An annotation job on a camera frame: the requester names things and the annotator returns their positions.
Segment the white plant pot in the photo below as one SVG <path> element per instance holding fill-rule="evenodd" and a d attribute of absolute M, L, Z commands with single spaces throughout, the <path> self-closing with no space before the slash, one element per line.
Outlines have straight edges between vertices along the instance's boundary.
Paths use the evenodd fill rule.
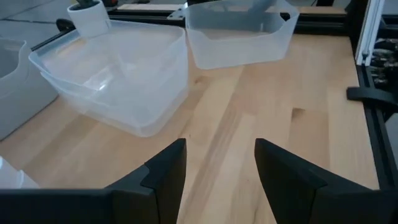
<path fill-rule="evenodd" d="M 111 28 L 108 12 L 102 0 L 77 0 L 67 8 L 78 33 L 84 38 L 97 37 Z"/>

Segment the white plastic basket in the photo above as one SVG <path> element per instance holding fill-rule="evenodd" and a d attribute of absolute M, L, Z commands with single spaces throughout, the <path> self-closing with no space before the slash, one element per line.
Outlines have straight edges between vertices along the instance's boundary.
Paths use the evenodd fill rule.
<path fill-rule="evenodd" d="M 24 40 L 0 37 L 0 141 L 58 96 L 28 59 L 31 52 Z"/>
<path fill-rule="evenodd" d="M 38 189 L 39 185 L 23 170 L 17 170 L 0 156 L 0 189 Z"/>

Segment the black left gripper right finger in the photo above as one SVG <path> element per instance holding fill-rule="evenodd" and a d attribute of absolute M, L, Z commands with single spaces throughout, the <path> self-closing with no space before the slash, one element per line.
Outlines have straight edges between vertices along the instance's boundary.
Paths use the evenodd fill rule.
<path fill-rule="evenodd" d="M 398 190 L 371 190 L 263 138 L 254 157 L 277 224 L 398 224 Z"/>

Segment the black bracket on frame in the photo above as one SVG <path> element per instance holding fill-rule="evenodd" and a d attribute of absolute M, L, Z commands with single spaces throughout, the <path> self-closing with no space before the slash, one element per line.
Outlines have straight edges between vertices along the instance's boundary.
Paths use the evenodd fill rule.
<path fill-rule="evenodd" d="M 351 101 L 361 101 L 376 106 L 384 105 L 398 108 L 398 96 L 377 88 L 351 86 L 346 89 L 346 97 Z"/>

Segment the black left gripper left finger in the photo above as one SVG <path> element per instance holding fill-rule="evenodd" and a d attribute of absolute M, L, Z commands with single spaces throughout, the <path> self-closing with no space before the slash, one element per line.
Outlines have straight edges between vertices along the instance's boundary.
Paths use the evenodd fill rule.
<path fill-rule="evenodd" d="M 0 190 L 0 224 L 176 224 L 186 167 L 179 138 L 102 189 Z"/>

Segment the white aluminium post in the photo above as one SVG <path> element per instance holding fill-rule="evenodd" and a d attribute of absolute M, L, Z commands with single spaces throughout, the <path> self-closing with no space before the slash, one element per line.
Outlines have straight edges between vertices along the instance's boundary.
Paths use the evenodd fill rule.
<path fill-rule="evenodd" d="M 361 32 L 355 55 L 356 65 L 369 66 L 371 63 L 384 3 L 385 0 L 367 0 L 364 15 L 361 16 Z"/>

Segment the silver corner plate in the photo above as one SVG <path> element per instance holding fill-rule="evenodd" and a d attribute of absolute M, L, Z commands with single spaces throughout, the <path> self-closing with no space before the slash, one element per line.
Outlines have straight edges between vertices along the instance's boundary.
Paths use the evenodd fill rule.
<path fill-rule="evenodd" d="M 167 19 L 170 21 L 182 21 L 185 18 L 185 10 L 188 7 L 188 2 L 181 4 L 174 12 L 172 12 Z"/>

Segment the clear plastic basket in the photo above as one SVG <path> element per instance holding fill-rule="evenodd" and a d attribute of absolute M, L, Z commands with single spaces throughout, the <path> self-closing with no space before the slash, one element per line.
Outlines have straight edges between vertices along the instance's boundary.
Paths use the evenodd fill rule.
<path fill-rule="evenodd" d="M 233 67 L 283 59 L 299 18 L 287 0 L 217 0 L 184 10 L 198 68 Z"/>
<path fill-rule="evenodd" d="M 162 90 L 152 96 L 145 96 L 142 100 L 119 98 L 103 103 L 60 87 L 46 73 L 42 72 L 41 75 L 77 112 L 142 138 L 157 134 L 185 101 L 189 92 L 185 86 L 172 91 Z"/>
<path fill-rule="evenodd" d="M 110 22 L 105 34 L 84 38 L 71 31 L 32 52 L 29 60 L 60 87 L 103 103 L 187 86 L 182 28 Z"/>

